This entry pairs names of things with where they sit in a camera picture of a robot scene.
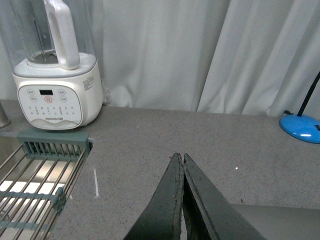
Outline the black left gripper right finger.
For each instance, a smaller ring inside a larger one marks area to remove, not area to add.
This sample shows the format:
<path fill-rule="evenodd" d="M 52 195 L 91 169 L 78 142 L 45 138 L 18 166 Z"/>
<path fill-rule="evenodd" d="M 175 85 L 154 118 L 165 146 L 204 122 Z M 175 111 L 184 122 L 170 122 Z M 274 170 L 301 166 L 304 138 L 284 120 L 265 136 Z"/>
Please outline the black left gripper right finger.
<path fill-rule="evenodd" d="M 264 240 L 186 153 L 183 214 L 188 240 Z"/>

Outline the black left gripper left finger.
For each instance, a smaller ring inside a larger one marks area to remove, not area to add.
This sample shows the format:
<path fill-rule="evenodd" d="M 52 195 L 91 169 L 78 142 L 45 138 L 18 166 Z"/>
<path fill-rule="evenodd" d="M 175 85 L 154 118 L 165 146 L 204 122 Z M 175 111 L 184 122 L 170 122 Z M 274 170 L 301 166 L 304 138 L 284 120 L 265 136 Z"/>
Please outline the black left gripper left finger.
<path fill-rule="evenodd" d="M 126 240 L 179 240 L 185 173 L 174 153 L 148 205 L 124 237 Z"/>

